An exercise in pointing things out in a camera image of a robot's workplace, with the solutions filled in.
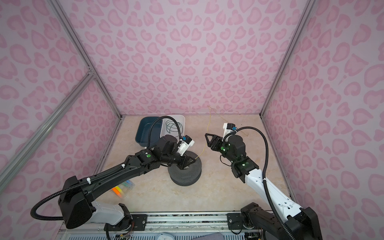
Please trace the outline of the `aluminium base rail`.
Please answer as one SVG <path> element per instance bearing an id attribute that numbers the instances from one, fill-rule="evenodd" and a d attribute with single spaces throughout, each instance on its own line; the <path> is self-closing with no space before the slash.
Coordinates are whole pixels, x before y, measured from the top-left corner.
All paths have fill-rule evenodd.
<path id="1" fill-rule="evenodd" d="M 273 240 L 263 227 L 253 227 L 240 212 L 136 212 L 133 230 L 105 232 L 102 223 L 76 229 L 61 226 L 57 240 L 195 240 L 220 234 L 225 240 Z"/>

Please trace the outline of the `pack of highlighter markers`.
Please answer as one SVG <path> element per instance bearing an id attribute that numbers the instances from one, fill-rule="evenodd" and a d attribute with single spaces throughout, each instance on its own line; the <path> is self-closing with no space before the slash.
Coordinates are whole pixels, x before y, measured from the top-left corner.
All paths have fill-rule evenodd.
<path id="1" fill-rule="evenodd" d="M 112 192 L 117 195 L 120 199 L 123 199 L 131 190 L 135 187 L 135 184 L 130 180 L 127 180 L 118 186 L 112 188 Z"/>

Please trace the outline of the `diagonal aluminium frame bar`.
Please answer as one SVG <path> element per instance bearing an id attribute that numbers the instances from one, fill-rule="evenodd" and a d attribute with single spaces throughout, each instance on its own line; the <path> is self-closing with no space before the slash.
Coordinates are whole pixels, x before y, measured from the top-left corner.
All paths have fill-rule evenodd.
<path id="1" fill-rule="evenodd" d="M 49 117 L 34 132 L 32 137 L 20 148 L 20 150 L 11 158 L 10 162 L 1 171 L 1 192 L 3 192 L 11 181 L 24 167 L 31 155 L 37 150 L 43 141 L 48 137 L 56 127 L 69 108 L 88 87 L 94 78 L 94 71 L 89 71 L 76 85 L 70 94 L 66 96 L 58 107 L 49 115 Z"/>

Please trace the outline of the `dark grey spool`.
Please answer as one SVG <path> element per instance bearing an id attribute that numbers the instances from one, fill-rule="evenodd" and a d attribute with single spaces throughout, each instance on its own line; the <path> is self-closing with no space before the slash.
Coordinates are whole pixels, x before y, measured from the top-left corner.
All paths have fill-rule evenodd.
<path id="1" fill-rule="evenodd" d="M 202 174 L 202 162 L 200 158 L 187 166 L 186 169 L 180 170 L 177 166 L 173 165 L 168 168 L 168 173 L 171 180 L 179 186 L 187 187 L 196 183 Z"/>

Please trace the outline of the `dark teal plastic bin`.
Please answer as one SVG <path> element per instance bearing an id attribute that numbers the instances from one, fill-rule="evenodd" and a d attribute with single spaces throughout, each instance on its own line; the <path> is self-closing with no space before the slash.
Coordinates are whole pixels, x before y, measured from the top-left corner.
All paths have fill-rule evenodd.
<path id="1" fill-rule="evenodd" d="M 137 133 L 136 133 L 136 138 L 135 138 L 136 142 L 141 147 L 147 146 L 150 128 L 152 124 L 155 122 L 155 120 L 157 120 L 158 118 L 159 117 L 144 117 L 143 119 L 141 119 L 138 126 Z M 153 147 L 160 139 L 161 128 L 162 128 L 162 120 L 158 121 L 155 124 L 155 126 L 152 128 L 150 147 Z"/>

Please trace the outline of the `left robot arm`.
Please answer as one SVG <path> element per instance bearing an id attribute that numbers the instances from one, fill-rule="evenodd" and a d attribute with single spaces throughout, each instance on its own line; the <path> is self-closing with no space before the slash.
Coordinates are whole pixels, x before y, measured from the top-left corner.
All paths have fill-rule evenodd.
<path id="1" fill-rule="evenodd" d="M 187 155 L 194 144 L 189 136 L 177 140 L 166 135 L 155 144 L 129 155 L 125 161 L 99 174 L 65 181 L 58 203 L 67 229 L 75 229 L 85 223 L 102 223 L 110 230 L 127 230 L 133 225 L 133 217 L 124 204 L 111 205 L 97 202 L 97 198 L 125 181 L 144 175 L 161 165 L 175 166 L 180 170 L 195 162 Z"/>

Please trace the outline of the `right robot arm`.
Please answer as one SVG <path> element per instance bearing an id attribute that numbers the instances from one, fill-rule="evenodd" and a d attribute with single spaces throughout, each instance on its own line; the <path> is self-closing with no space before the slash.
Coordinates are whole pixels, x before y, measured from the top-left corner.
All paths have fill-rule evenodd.
<path id="1" fill-rule="evenodd" d="M 241 209 L 246 224 L 261 228 L 278 240 L 321 240 L 322 233 L 316 212 L 303 208 L 278 189 L 249 158 L 243 138 L 205 135 L 207 146 L 231 162 L 235 178 L 252 188 L 271 207 L 271 212 L 251 203 Z"/>

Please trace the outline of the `white plastic bin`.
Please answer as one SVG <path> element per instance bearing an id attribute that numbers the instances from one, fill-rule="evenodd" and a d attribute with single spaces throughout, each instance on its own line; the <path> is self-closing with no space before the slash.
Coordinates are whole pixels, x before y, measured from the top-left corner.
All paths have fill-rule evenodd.
<path id="1" fill-rule="evenodd" d="M 171 118 L 173 118 L 179 126 L 181 136 L 183 137 L 185 135 L 185 123 L 186 119 L 183 115 L 170 115 Z M 160 132 L 160 137 L 164 137 L 165 135 L 171 135 L 175 138 L 179 137 L 178 128 L 175 124 L 175 122 L 171 119 L 162 119 L 162 128 Z"/>

